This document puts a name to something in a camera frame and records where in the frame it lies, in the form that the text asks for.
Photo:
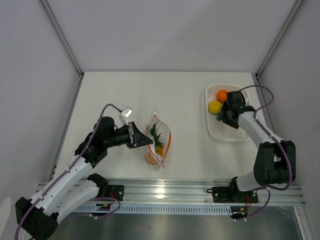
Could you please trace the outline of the yellow green lemon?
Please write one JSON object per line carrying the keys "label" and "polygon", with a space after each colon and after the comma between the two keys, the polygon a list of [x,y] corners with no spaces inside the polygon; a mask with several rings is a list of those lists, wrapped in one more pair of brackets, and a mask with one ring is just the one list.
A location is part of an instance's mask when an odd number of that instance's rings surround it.
{"label": "yellow green lemon", "polygon": [[208,104],[208,112],[213,115],[218,115],[222,109],[222,104],[219,101],[212,101]]}

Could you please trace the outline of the orange fruit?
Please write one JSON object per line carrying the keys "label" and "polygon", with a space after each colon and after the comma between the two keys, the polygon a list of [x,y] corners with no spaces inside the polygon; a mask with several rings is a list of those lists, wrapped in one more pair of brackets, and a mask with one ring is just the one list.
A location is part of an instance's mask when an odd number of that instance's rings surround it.
{"label": "orange fruit", "polygon": [[216,100],[223,105],[224,102],[227,100],[227,93],[229,92],[225,89],[218,91],[216,94]]}

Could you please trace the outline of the clear zip top bag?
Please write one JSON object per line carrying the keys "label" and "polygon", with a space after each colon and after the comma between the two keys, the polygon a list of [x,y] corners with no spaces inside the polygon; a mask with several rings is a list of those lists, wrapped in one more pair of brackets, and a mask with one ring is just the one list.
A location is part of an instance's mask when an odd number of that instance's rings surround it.
{"label": "clear zip top bag", "polygon": [[147,123],[144,135],[152,140],[152,143],[143,148],[144,160],[155,170],[164,169],[171,147],[172,132],[168,125],[160,120],[156,111]]}

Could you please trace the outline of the toy pineapple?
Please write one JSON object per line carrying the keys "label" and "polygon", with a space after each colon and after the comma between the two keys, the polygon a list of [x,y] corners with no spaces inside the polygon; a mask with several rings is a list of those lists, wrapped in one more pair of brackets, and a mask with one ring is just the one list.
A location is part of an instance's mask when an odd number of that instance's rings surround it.
{"label": "toy pineapple", "polygon": [[150,134],[153,137],[153,146],[148,150],[146,161],[152,165],[156,165],[158,163],[154,153],[159,155],[161,158],[164,157],[164,141],[161,137],[162,133],[158,133],[158,129],[157,123],[154,123],[150,129]]}

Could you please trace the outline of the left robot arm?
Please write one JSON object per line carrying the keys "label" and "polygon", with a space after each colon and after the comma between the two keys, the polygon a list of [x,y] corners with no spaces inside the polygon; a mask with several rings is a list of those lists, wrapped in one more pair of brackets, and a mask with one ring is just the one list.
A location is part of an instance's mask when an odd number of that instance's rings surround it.
{"label": "left robot arm", "polygon": [[108,180],[91,171],[107,156],[109,148],[125,145],[134,149],[152,143],[133,121],[116,128],[113,118],[100,117],[65,169],[32,197],[21,197],[15,203],[17,228],[32,239],[47,240],[59,223],[85,202],[117,202],[110,195]]}

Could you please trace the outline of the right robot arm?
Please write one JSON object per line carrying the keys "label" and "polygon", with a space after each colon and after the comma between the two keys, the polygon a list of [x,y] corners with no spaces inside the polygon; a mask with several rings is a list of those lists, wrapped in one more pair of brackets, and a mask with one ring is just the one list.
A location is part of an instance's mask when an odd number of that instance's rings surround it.
{"label": "right robot arm", "polygon": [[296,177],[296,146],[283,140],[257,118],[257,110],[246,105],[241,91],[226,94],[217,120],[244,130],[257,147],[253,170],[233,177],[228,187],[214,187],[213,196],[224,194],[223,200],[239,203],[262,189],[285,191]]}

